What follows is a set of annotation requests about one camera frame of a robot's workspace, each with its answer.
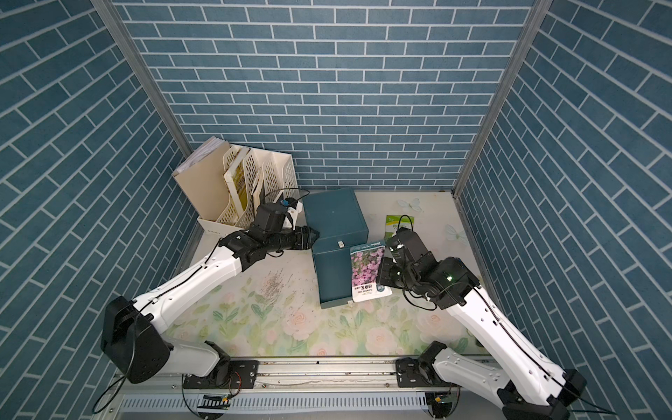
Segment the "teal drawer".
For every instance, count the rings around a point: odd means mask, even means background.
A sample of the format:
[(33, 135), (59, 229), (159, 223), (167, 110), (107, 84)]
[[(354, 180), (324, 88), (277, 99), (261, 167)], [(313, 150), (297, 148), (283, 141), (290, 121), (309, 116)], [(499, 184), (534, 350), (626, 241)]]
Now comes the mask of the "teal drawer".
[(354, 302), (349, 248), (313, 252), (313, 265), (321, 309), (345, 306)]

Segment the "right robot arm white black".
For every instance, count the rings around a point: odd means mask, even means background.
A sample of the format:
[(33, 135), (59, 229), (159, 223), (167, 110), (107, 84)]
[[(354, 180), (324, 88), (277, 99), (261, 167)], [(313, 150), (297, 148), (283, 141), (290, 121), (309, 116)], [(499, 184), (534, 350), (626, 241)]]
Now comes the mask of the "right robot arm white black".
[(500, 408), (507, 419), (567, 419), (586, 388), (576, 369), (539, 351), (499, 310), (477, 276), (457, 257), (438, 261), (416, 232), (402, 227), (386, 242), (379, 279), (412, 292), (465, 327), (495, 359), (477, 362), (432, 341), (416, 358), (397, 361), (401, 388), (457, 385)]

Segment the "teal drawer cabinet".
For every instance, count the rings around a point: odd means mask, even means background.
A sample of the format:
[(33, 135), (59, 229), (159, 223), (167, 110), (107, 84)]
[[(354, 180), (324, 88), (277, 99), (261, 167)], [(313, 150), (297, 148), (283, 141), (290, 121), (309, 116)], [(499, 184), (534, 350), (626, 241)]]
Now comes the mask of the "teal drawer cabinet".
[(318, 192), (303, 199), (306, 223), (320, 234), (314, 255), (349, 250), (369, 239), (369, 229), (352, 188)]

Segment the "purple flower seed bag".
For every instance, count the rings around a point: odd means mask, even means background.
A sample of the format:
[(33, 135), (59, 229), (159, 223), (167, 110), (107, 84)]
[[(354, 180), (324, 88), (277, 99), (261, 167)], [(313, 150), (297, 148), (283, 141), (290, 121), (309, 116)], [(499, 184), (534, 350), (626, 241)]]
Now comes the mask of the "purple flower seed bag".
[(352, 267), (352, 299), (355, 303), (392, 295), (390, 287), (379, 285), (378, 277), (383, 266), (385, 244), (383, 241), (366, 243), (350, 248)]

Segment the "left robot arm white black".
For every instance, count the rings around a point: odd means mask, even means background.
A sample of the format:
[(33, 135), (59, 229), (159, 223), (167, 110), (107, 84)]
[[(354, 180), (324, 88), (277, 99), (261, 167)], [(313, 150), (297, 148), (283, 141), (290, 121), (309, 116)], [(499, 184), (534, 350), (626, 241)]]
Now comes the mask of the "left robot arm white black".
[(229, 385), (229, 355), (212, 341), (167, 341), (163, 334), (190, 306), (215, 287), (272, 253), (309, 250), (317, 230), (299, 226), (296, 199), (264, 203), (247, 229), (220, 238), (210, 253), (186, 271), (134, 299), (117, 297), (105, 308), (101, 350), (129, 383), (153, 376), (192, 376), (206, 388)]

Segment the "green flower seed bag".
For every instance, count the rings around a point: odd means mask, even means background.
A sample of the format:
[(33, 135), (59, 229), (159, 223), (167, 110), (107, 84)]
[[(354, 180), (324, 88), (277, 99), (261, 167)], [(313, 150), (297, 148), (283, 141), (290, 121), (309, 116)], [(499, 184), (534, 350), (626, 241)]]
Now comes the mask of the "green flower seed bag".
[(414, 229), (414, 217), (409, 215), (387, 215), (385, 218), (384, 240), (392, 238), (397, 230), (402, 228)]

